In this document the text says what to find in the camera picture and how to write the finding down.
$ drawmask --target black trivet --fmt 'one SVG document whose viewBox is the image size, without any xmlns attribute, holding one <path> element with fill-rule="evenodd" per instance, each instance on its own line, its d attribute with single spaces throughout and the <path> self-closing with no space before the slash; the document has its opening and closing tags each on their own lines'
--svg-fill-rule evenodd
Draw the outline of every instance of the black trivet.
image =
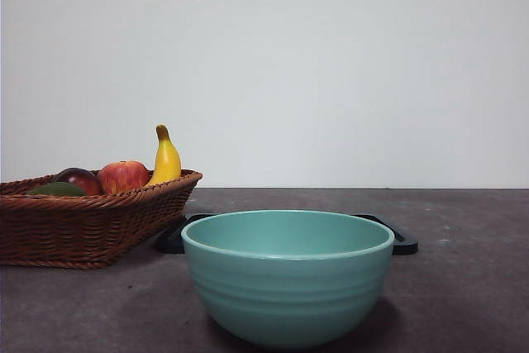
<svg viewBox="0 0 529 353">
<path fill-rule="evenodd" d="M 173 224 L 165 229 L 155 241 L 154 248 L 164 254 L 183 254 L 183 242 L 180 233 L 182 229 L 191 222 L 202 218 L 210 217 L 216 214 L 193 214 L 191 216 L 182 216 L 176 219 Z M 415 254 L 419 249 L 417 239 L 407 233 L 402 232 L 395 226 L 382 221 L 379 217 L 369 214 L 351 214 L 354 217 L 369 219 L 370 221 L 378 222 L 385 225 L 395 234 L 395 242 L 393 243 L 393 255 L 410 255 Z"/>
</svg>

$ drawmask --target avocado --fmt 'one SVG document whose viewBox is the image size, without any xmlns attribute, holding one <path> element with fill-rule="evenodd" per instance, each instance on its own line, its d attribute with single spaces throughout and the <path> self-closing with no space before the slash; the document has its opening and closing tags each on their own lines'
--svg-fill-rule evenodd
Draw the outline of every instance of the avocado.
<svg viewBox="0 0 529 353">
<path fill-rule="evenodd" d="M 26 194 L 47 194 L 50 196 L 84 196 L 86 192 L 79 186 L 68 182 L 51 182 L 37 186 Z"/>
</svg>

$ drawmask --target teal bowl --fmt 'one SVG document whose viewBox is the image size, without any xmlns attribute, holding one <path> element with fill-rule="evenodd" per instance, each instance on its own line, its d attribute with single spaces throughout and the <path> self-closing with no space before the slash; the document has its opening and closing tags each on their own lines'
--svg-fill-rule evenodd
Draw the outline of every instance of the teal bowl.
<svg viewBox="0 0 529 353">
<path fill-rule="evenodd" d="M 332 341 L 370 312 L 394 235 L 334 212 L 261 210 L 200 219 L 182 238 L 209 315 L 253 344 L 294 350 Z"/>
</svg>

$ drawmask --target red apple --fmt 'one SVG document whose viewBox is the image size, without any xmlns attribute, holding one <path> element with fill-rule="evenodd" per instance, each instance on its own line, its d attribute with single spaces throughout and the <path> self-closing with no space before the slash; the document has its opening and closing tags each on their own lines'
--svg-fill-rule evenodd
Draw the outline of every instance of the red apple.
<svg viewBox="0 0 529 353">
<path fill-rule="evenodd" d="M 87 195 L 102 194 L 101 184 L 98 177 L 87 169 L 71 167 L 64 169 L 54 179 L 55 182 L 68 182 L 79 186 Z"/>
<path fill-rule="evenodd" d="M 136 160 L 124 160 L 105 165 L 98 172 L 99 183 L 106 194 L 141 188 L 149 181 L 149 171 Z"/>
</svg>

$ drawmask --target yellow banana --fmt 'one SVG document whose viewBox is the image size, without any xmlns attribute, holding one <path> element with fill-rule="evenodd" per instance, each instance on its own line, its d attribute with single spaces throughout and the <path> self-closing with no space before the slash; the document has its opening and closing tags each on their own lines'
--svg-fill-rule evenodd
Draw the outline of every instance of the yellow banana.
<svg viewBox="0 0 529 353">
<path fill-rule="evenodd" d="M 177 179 L 182 174 L 180 155 L 169 138 L 167 127 L 163 124 L 156 126 L 156 135 L 158 136 L 158 150 L 156 151 L 155 170 L 145 186 Z"/>
</svg>

